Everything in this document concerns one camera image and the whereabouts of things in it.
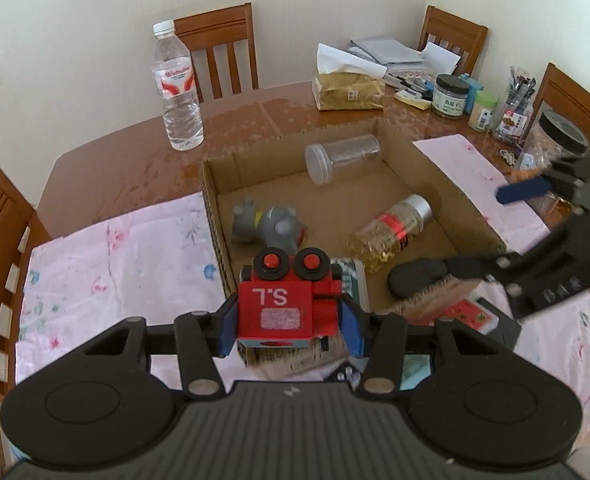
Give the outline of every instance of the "red label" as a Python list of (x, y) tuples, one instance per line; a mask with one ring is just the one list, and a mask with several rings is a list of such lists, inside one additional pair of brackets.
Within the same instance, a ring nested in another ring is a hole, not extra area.
[(377, 217), (377, 220), (390, 228), (395, 238), (399, 240), (399, 245), (402, 249), (408, 245), (408, 231), (406, 230), (405, 224), (399, 218), (390, 213), (382, 213)]

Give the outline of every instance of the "wooden table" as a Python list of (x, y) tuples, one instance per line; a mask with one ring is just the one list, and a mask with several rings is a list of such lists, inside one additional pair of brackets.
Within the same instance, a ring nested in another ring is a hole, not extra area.
[(161, 117), (135, 124), (65, 153), (57, 160), (38, 215), (50, 236), (69, 235), (89, 225), (200, 190), (198, 168), (207, 157), (245, 144), (307, 128), (383, 116), (412, 140), (462, 134), (500, 171), (505, 144), (472, 130), (466, 118), (443, 119), (393, 98), (384, 110), (320, 112), (310, 82), (255, 90), (205, 102), (203, 144), (188, 152), (171, 148)]

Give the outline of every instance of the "water bottle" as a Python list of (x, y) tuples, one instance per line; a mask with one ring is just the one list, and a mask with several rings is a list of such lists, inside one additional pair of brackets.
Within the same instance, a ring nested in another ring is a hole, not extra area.
[(204, 127), (190, 52), (174, 30), (173, 20), (153, 25), (157, 38), (153, 73), (164, 100), (164, 124), (171, 146), (185, 151), (202, 143)]

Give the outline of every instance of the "empty plastic jar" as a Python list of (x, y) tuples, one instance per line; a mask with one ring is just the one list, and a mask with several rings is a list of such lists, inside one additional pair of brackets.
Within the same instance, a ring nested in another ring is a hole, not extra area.
[(365, 135), (325, 144), (309, 144), (304, 151), (306, 168), (318, 186), (331, 180), (361, 173), (366, 166), (381, 160), (377, 137)]

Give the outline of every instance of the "blue package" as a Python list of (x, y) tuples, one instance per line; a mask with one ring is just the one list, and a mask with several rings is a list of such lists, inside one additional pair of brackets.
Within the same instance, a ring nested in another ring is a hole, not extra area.
[(475, 104), (475, 94), (478, 90), (483, 90), (484, 85), (476, 79), (470, 79), (468, 74), (462, 74), (459, 78), (468, 83), (470, 88), (468, 89), (468, 96), (466, 97), (466, 104), (464, 105), (464, 113), (469, 114), (473, 111), (473, 104)]

